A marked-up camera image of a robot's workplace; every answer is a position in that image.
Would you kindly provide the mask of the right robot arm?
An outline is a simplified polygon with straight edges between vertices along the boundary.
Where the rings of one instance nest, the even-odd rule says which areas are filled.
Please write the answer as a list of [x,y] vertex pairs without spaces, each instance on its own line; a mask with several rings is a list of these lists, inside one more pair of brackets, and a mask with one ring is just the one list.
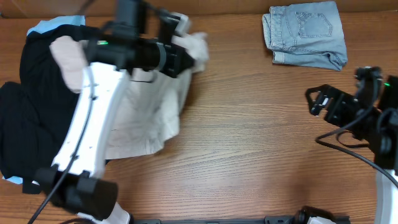
[[397,223],[397,77],[384,81],[379,67],[358,68],[354,77],[354,95],[327,84],[306,90],[310,114],[326,110],[324,120],[337,126],[315,142],[374,168],[375,223]]

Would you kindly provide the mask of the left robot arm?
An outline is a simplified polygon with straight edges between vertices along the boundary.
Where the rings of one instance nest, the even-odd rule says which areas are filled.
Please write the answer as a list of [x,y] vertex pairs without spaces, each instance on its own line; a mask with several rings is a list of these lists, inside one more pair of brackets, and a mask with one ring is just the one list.
[[119,1],[116,17],[88,41],[88,65],[67,136],[49,168],[36,172],[35,181],[46,202],[77,215],[85,223],[133,223],[118,204],[118,185],[103,180],[106,142],[131,72],[157,70],[171,78],[190,68],[194,60],[172,42],[190,27],[184,14],[155,9],[160,21],[154,39],[146,29],[145,1]]

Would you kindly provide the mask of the beige khaki shorts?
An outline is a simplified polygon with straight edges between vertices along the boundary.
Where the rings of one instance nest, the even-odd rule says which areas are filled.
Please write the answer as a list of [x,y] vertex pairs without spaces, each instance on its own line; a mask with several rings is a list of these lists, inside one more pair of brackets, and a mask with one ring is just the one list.
[[192,68],[170,78],[158,70],[117,71],[113,65],[87,63],[83,42],[58,38],[50,50],[62,68],[62,77],[79,101],[61,155],[76,137],[79,154],[123,159],[154,154],[180,131],[180,113],[192,75],[205,70],[209,59],[206,34],[174,37],[195,60]]

